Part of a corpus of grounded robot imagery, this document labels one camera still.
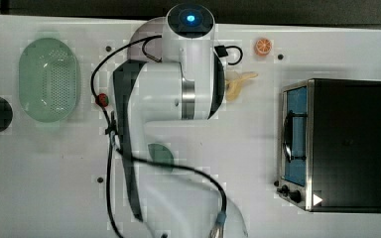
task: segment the orange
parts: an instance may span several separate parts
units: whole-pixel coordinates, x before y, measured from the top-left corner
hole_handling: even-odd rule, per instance
[[[271,51],[271,48],[271,41],[265,38],[261,38],[255,44],[255,53],[260,57],[264,57]]]

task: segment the white table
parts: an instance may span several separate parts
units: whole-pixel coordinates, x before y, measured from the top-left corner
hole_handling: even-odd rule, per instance
[[[105,121],[92,104],[89,78],[107,56],[106,46],[125,45],[141,21],[0,16],[0,96],[12,105],[11,127],[0,133],[0,237],[115,237],[106,213]],[[225,185],[239,206],[249,236],[381,237],[381,214],[307,213],[279,198],[279,92],[312,77],[381,79],[381,31],[218,25],[218,38],[243,47],[243,63],[228,70],[255,71],[237,101],[223,104],[214,119],[151,123],[148,134],[172,140],[179,159],[189,159]],[[54,37],[76,54],[81,73],[78,105],[56,124],[30,118],[18,99],[18,60],[32,41]],[[260,59],[257,38],[273,41]],[[121,53],[99,74],[107,91]],[[283,60],[277,55],[283,54]],[[115,163],[115,216],[126,237],[147,237],[133,221],[121,160]]]

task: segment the green object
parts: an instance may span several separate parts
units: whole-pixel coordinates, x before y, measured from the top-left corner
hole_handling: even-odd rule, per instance
[[[24,111],[40,122],[65,118],[76,104],[76,58],[63,42],[39,39],[29,44],[19,63],[19,93]]]
[[[150,144],[148,145],[148,150],[150,152],[150,156],[154,162],[164,163],[172,165],[174,163],[174,157],[170,150],[160,144]],[[163,170],[171,172],[173,168],[163,168]]]

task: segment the oven knob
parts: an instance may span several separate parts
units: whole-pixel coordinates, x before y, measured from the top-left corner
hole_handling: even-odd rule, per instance
[[[286,185],[283,185],[281,188],[277,188],[277,192],[282,194],[283,196],[288,196],[289,194],[289,188]]]
[[[302,201],[302,195],[298,190],[289,192],[289,197],[295,203],[299,203]]]

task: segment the black toaster oven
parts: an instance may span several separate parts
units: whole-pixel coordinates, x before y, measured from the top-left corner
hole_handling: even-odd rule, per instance
[[[381,81],[282,90],[280,196],[312,212],[381,213]]]

